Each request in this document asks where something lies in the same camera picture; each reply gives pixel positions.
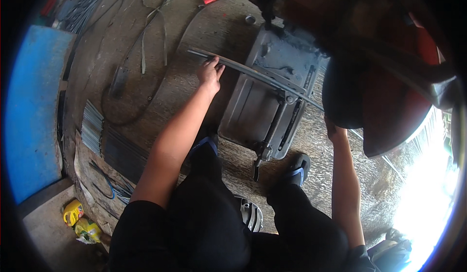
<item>bright light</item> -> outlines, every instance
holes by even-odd
[[[441,111],[433,109],[430,129],[420,135],[428,138],[422,154],[406,168],[406,186],[400,192],[400,204],[394,228],[412,241],[411,263],[403,270],[418,271],[438,242],[452,210],[452,196],[458,171],[447,171],[449,154],[444,150],[445,135]]]

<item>metal strip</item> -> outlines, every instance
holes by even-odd
[[[202,49],[199,49],[199,48],[194,48],[194,47],[188,47],[188,50],[187,50],[188,53],[191,53],[191,54],[194,54],[194,55],[198,55],[200,57],[203,57],[203,58],[210,58],[210,57],[214,57],[214,56],[217,56],[219,57],[219,63],[220,64],[224,64],[226,66],[229,66],[235,70],[238,70],[248,76],[251,76],[253,77],[254,79],[257,79],[259,80],[260,82],[264,82],[265,84],[273,87],[273,88],[278,88],[278,89],[282,89],[284,91],[287,91],[293,95],[296,95],[297,97],[303,99],[303,100],[306,100],[308,103],[310,103],[311,105],[317,107],[317,108],[320,108],[320,106],[314,102],[311,98],[307,97],[306,95],[304,94],[301,94],[299,92],[297,92],[296,90],[294,90],[293,88],[287,86],[287,85],[284,85],[283,83],[280,83],[278,82],[277,80],[275,79],[272,79],[271,77],[268,77],[268,76],[265,76],[264,74],[262,73],[259,73],[258,71],[248,67],[248,66],[245,66],[243,65],[242,63],[238,63],[236,61],[233,61],[231,59],[228,59],[228,58],[225,58],[223,56],[220,56],[220,55],[217,55],[217,54],[214,54],[214,53],[211,53],[211,52],[208,52],[208,51],[205,51],[205,50],[202,50]]]

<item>shoe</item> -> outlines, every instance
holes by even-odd
[[[217,156],[217,147],[219,145],[219,137],[217,136],[217,128],[216,126],[209,126],[209,125],[201,125],[198,131],[198,135],[196,135],[195,143],[191,148],[190,152],[188,153],[188,157],[191,157],[193,152],[195,152],[198,148],[200,148],[205,143],[208,143],[211,148],[213,149],[214,153]]]
[[[297,153],[292,158],[292,162],[285,171],[284,175],[279,179],[279,181],[276,184],[295,184],[301,187],[305,182],[306,178],[308,177],[310,165],[311,160],[307,154]]]

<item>blue panel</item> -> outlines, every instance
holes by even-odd
[[[75,35],[31,26],[8,89],[5,151],[16,203],[61,178],[56,144],[58,86]]]

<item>yellow bottle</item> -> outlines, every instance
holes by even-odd
[[[84,215],[83,205],[78,199],[74,199],[63,211],[63,221],[66,225],[73,226]]]

